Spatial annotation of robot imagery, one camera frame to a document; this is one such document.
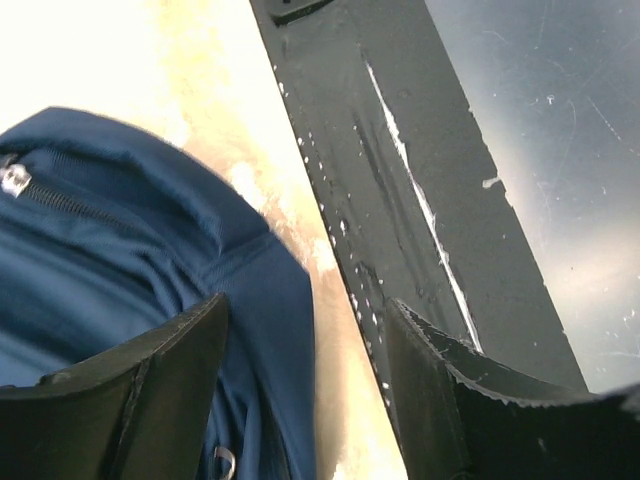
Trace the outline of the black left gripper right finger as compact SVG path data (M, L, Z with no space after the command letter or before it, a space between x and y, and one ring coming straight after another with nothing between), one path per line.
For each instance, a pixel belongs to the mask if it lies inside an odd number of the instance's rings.
M636 479L639 388L580 393L386 304L395 433L411 479Z

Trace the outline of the navy blue backpack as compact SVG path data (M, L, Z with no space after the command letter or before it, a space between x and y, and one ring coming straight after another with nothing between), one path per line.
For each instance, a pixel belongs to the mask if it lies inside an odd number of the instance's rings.
M1 136L1 381L26 387L217 293L197 475L313 479L310 278L224 180L136 127L48 108Z

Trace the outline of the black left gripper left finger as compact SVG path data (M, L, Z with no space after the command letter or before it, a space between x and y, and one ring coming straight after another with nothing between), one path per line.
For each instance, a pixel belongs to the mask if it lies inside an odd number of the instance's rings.
M35 386L2 389L2 478L195 478L227 327L216 294Z

